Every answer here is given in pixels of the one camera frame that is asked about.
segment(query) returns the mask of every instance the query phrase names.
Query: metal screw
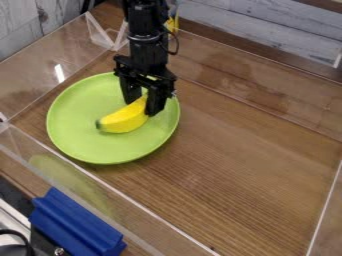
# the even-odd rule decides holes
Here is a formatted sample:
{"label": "metal screw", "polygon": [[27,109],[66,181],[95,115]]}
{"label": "metal screw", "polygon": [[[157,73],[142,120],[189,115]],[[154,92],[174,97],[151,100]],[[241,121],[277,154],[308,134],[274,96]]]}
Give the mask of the metal screw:
{"label": "metal screw", "polygon": [[65,255],[65,249],[63,248],[57,248],[57,250],[55,250],[55,255],[57,256],[63,256]]}

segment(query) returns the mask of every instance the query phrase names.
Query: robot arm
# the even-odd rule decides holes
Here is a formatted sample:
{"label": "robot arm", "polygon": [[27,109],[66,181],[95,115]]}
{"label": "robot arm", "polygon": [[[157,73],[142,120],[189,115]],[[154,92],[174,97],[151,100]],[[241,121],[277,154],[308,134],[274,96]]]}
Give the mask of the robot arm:
{"label": "robot arm", "polygon": [[166,0],[123,0],[129,22],[131,56],[117,55],[115,75],[121,79],[125,101],[133,103],[149,90],[146,114],[157,115],[175,94],[175,75],[169,71],[169,19]]}

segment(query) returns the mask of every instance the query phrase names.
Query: blue object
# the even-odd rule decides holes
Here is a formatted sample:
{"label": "blue object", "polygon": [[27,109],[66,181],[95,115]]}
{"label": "blue object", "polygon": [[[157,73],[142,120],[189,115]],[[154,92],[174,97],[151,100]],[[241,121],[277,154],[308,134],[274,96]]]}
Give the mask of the blue object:
{"label": "blue object", "polygon": [[123,234],[57,188],[34,199],[33,225],[74,256],[119,256]]}

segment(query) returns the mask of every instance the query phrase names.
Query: green plate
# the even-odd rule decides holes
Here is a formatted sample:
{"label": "green plate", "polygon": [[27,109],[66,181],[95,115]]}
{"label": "green plate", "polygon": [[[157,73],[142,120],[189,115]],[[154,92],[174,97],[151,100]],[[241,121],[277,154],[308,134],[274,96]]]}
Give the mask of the green plate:
{"label": "green plate", "polygon": [[49,136],[73,158],[95,164],[133,161],[157,150],[180,122],[178,100],[169,99],[165,111],[129,133],[103,133],[95,120],[126,106],[119,79],[101,74],[75,83],[57,98],[47,116]]}

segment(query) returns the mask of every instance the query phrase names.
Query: yellow banana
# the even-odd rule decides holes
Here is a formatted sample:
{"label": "yellow banana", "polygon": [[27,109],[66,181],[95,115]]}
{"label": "yellow banana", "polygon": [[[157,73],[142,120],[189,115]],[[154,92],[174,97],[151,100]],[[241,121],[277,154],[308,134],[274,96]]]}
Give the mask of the yellow banana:
{"label": "yellow banana", "polygon": [[147,95],[113,114],[97,120],[97,128],[103,132],[125,133],[139,128],[149,119],[145,114]]}

